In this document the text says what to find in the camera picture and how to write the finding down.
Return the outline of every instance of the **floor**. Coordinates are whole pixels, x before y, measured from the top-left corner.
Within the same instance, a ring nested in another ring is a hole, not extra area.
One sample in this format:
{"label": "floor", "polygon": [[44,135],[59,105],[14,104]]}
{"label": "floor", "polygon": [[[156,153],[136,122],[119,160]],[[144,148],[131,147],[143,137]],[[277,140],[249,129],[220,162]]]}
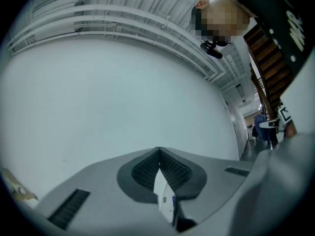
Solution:
{"label": "floor", "polygon": [[257,139],[253,141],[248,140],[240,161],[254,162],[261,151],[269,148],[270,145],[267,142],[261,142]]}

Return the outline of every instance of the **wooden staircase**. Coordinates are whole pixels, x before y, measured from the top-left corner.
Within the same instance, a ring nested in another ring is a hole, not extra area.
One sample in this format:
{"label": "wooden staircase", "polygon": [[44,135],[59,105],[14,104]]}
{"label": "wooden staircase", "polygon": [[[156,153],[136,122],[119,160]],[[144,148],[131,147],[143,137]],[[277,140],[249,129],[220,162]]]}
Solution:
{"label": "wooden staircase", "polygon": [[273,39],[266,36],[259,25],[246,33],[244,40],[261,75],[267,100],[277,116],[280,96],[293,80],[292,71]]}

